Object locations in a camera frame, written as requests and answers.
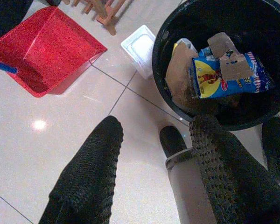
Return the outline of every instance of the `trash bin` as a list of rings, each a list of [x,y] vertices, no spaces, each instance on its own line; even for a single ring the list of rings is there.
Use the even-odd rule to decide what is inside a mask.
[[[213,35],[225,32],[241,53],[257,55],[276,87],[270,91],[243,94],[239,107],[216,117],[229,131],[261,124],[280,111],[280,5],[273,0],[188,0],[162,25],[154,44],[153,71],[156,85],[167,104],[182,118],[195,114],[177,107],[166,89],[165,76],[173,45],[188,38],[197,50],[208,46]]]

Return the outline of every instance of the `shoe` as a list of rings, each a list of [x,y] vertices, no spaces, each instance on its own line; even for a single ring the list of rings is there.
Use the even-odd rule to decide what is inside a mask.
[[[182,135],[174,126],[166,126],[160,131],[160,141],[166,157],[170,157],[184,149],[187,149]]]
[[[274,117],[262,126],[262,146],[268,171],[280,183],[280,118]]]

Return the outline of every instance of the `white container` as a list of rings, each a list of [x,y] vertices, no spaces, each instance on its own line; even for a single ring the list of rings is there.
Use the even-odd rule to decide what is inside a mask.
[[[133,65],[145,79],[153,75],[152,55],[154,41],[154,34],[147,26],[142,25],[121,43],[121,47],[132,57],[135,61]]]

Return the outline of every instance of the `torn cardboard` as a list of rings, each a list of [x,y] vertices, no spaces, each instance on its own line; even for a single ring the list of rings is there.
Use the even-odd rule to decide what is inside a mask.
[[[220,60],[221,74],[225,81],[238,80],[253,75],[245,56],[239,53],[226,33],[214,35],[208,39],[208,43],[213,55]]]
[[[187,113],[218,114],[218,103],[212,99],[193,99],[194,87],[190,86],[189,67],[192,66],[192,58],[198,54],[190,50],[183,42],[178,44],[169,63],[166,82],[172,95],[173,102]]]

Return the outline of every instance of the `foot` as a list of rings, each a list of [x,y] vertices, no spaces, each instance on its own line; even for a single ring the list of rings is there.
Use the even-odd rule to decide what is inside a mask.
[[[280,118],[274,117],[262,126],[262,145],[268,171],[280,183]]]
[[[182,135],[174,126],[162,128],[160,141],[167,158],[187,148]]]

